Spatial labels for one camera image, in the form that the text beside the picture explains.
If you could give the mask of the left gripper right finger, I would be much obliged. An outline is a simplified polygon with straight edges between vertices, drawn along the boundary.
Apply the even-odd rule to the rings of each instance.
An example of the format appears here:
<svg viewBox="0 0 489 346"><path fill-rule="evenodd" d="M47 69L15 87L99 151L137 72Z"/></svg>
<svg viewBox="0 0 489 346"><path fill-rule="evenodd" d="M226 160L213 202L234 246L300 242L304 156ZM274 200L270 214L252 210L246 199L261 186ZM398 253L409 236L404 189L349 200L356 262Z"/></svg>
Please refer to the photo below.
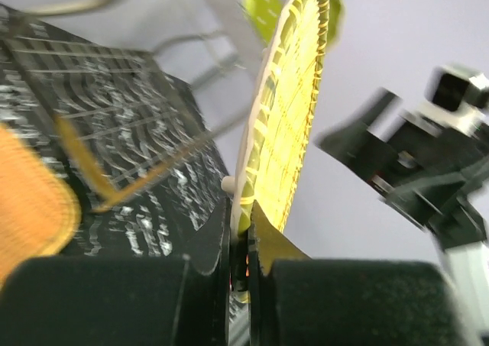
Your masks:
<svg viewBox="0 0 489 346"><path fill-rule="evenodd" d="M475 345L434 265L306 256L254 204L248 231L253 345Z"/></svg>

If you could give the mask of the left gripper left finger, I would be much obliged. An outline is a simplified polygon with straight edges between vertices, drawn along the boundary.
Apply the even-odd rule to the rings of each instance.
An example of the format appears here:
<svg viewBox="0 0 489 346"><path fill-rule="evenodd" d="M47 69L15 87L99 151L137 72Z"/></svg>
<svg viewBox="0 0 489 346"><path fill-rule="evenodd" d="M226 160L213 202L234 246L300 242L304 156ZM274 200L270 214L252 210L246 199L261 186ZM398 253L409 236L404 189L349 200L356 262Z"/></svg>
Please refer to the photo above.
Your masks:
<svg viewBox="0 0 489 346"><path fill-rule="evenodd" d="M3 345L225 345L231 203L181 255L38 257L1 291Z"/></svg>

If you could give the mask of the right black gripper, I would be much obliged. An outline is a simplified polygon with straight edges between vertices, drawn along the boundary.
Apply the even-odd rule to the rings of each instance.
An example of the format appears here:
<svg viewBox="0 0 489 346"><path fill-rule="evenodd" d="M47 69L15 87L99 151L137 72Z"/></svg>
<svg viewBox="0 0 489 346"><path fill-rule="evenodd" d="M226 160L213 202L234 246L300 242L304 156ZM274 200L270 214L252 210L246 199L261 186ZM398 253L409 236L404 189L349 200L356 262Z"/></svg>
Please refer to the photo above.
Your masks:
<svg viewBox="0 0 489 346"><path fill-rule="evenodd" d="M454 128L436 135L401 119L378 136L371 129L401 102L379 89L362 108L335 128L323 131L315 145L367 178L384 202L442 247L488 240L485 220L469 197L488 180L488 126L471 136Z"/></svg>

